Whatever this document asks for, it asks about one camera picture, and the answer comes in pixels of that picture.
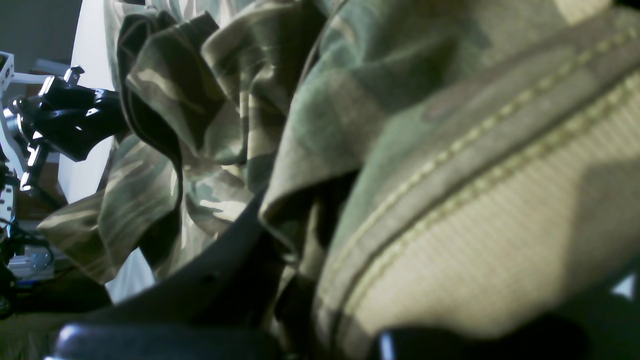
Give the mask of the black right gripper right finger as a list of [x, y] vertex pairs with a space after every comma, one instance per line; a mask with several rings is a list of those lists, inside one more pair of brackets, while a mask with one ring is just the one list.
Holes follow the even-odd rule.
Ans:
[[372, 360], [637, 360], [639, 281], [620, 280], [574, 298], [507, 335], [473, 339], [435, 328], [380, 333]]

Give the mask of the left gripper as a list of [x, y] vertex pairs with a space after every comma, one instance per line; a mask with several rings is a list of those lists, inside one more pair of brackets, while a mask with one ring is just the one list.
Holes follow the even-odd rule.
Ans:
[[30, 148], [46, 147], [82, 162], [98, 143], [127, 132], [119, 94], [79, 85], [83, 73], [82, 67], [71, 67], [63, 76], [49, 77], [36, 95], [15, 102]]

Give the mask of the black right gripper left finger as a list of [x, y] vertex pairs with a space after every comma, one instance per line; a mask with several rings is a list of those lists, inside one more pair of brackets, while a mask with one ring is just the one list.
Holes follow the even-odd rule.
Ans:
[[258, 219], [263, 197], [169, 278], [64, 326], [49, 358], [281, 360], [268, 324], [285, 264]]

